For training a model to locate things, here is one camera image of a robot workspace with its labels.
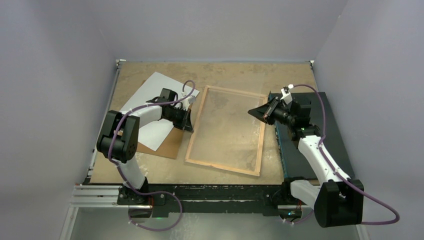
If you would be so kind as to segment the printed photo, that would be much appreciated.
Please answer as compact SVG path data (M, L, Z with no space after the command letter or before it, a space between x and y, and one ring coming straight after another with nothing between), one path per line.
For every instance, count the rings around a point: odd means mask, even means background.
M191 93L194 98L199 93L196 89L192 90L191 86L185 86L184 90L182 90L182 83L159 72L154 72L120 110L125 112L145 104L147 101L159 96L162 88L179 91L180 93ZM153 151L158 150L174 128L172 121L166 119L147 123L145 119L140 118L140 123L143 126L138 130L138 142Z

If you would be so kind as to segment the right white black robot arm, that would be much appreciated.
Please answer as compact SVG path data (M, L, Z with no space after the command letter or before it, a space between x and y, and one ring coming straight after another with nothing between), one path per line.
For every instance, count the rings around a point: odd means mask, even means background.
M290 140L319 182L316 187L305 179L293 180L281 189L282 200L292 204L299 199L307 204L323 228L358 225L363 218L364 196L360 192L364 186L360 180L351 179L329 154L319 127L310 123L311 108L307 98L291 102L274 98L248 110L248 114L269 125L285 125Z

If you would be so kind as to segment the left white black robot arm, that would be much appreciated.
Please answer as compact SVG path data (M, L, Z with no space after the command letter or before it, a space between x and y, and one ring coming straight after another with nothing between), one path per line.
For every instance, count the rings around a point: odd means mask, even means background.
M135 158L139 130L150 123L167 120L176 129L193 132L190 106L195 100L192 91L178 96L175 91L163 88L159 96L140 106L106 113L96 149L117 168L123 185L131 189L130 199L136 204L142 205L149 199L147 177Z

